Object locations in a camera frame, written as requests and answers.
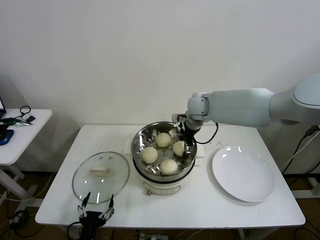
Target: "glass lid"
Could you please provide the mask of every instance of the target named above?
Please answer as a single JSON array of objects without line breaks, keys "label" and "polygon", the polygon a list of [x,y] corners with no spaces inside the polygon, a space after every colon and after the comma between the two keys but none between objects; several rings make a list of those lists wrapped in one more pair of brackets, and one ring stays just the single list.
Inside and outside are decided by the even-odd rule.
[{"label": "glass lid", "polygon": [[100,152],[85,160],[75,171],[72,189],[75,196],[83,200],[89,192],[89,204],[110,200],[126,185],[129,165],[124,156],[113,151]]}]

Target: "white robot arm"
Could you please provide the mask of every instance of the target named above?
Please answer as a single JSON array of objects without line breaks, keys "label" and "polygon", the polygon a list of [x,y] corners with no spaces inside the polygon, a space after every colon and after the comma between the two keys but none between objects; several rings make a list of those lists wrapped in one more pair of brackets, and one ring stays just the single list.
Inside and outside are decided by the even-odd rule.
[{"label": "white robot arm", "polygon": [[207,121],[248,127],[266,127],[276,121],[320,125],[320,74],[279,93],[265,88],[194,93],[185,118],[186,127],[196,132]]}]

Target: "power strip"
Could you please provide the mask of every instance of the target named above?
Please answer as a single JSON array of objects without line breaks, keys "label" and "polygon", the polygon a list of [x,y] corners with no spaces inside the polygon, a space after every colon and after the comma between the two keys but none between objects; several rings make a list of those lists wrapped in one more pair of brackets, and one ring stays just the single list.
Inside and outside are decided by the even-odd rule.
[{"label": "power strip", "polygon": [[139,240],[169,240],[169,237],[166,235],[148,235],[142,232],[139,234]]}]

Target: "floor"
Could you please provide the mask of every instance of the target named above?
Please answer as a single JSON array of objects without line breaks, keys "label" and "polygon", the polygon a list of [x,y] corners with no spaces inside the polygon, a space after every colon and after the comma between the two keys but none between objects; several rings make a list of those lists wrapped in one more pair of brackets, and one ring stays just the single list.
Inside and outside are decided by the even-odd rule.
[{"label": "floor", "polygon": [[[31,184],[38,184],[39,190],[41,190],[49,179],[49,173],[26,173],[26,178],[24,180],[19,181],[19,184],[23,186],[25,189],[28,188]],[[288,183],[291,183],[293,179],[287,179]],[[302,190],[302,189],[310,189],[311,186],[307,182],[306,179],[299,179],[296,181],[291,189],[292,190]],[[3,193],[4,188],[0,186],[0,194]],[[44,198],[47,190],[45,190],[39,198]],[[300,205],[305,218],[311,222],[315,227],[320,229],[320,200],[319,199],[300,199],[298,200],[298,204]],[[16,209],[18,203],[13,201],[6,201],[4,204],[0,206],[0,225],[7,221],[7,209],[8,214],[11,216]],[[28,214],[34,215],[37,213],[37,208],[28,208]],[[31,235],[37,230],[39,230],[42,226],[35,223],[34,217],[31,217],[26,225],[19,230],[20,235]],[[316,232],[312,226],[306,223],[303,227]],[[9,225],[6,223],[4,226],[0,228],[0,240],[22,240],[25,238],[19,237],[16,233],[12,236],[12,231],[7,231]],[[294,232],[297,227],[285,227],[277,230],[273,234],[269,235],[266,240],[294,240]],[[246,234],[252,233],[256,231],[256,229],[246,230]],[[99,229],[97,233],[97,240],[137,240],[138,232],[143,232],[146,234],[162,234],[169,236],[169,240],[175,239],[175,237],[179,235],[177,240],[186,240],[193,233],[197,232],[197,230],[181,230],[181,229]],[[320,239],[320,234],[317,234],[319,237],[313,236],[306,230],[299,230],[296,234],[296,240],[316,240]],[[67,240],[66,234],[55,226],[44,226],[44,228],[35,236],[29,237],[28,239],[33,240]],[[238,240],[239,235],[236,229],[230,230],[203,230],[198,234],[192,237],[192,240]]]}]

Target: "white table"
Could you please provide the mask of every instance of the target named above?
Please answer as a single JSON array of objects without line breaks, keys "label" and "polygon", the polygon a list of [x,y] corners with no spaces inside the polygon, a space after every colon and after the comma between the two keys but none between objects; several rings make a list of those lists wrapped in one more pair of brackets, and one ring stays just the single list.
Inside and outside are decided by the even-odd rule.
[{"label": "white table", "polygon": [[[78,220],[77,206],[81,203],[72,190],[72,179],[78,166],[93,154],[114,151],[124,154],[128,139],[143,125],[85,125],[78,133],[62,163],[35,220],[39,224],[67,226]],[[209,139],[215,126],[204,126],[196,138]],[[240,145],[256,149],[270,166],[275,177],[275,189],[261,203],[248,203],[230,197],[214,181],[210,166],[214,151],[221,146]],[[211,144],[204,146],[205,157],[197,159],[188,185],[173,195],[146,194],[132,156],[129,180],[114,198],[115,214],[105,224],[109,228],[166,229],[243,229],[297,226],[305,217],[281,175],[275,161],[255,128],[222,125]],[[105,211],[108,203],[88,204],[87,210]],[[261,239],[275,228],[257,237]]]},{"label": "white table", "polygon": [[[7,113],[3,118],[16,117],[21,115],[19,109],[7,109]],[[48,119],[52,115],[52,111],[49,109],[32,109],[30,115],[35,117],[35,120],[30,126],[9,126],[8,129],[14,130],[14,134],[10,141],[6,145],[0,146],[0,166],[7,166],[7,168],[15,175],[14,179],[9,177],[0,168],[0,184],[8,189],[9,192],[13,192],[20,199],[28,199],[36,191],[37,186],[32,185],[28,190],[24,190],[20,185],[16,183],[18,179],[24,179],[25,175],[14,164],[20,155],[25,151],[31,141],[35,138],[38,132],[43,128]],[[3,203],[7,193],[2,194],[0,198],[0,205]],[[24,202],[17,209],[22,210],[26,206],[29,206],[30,202]]]}]

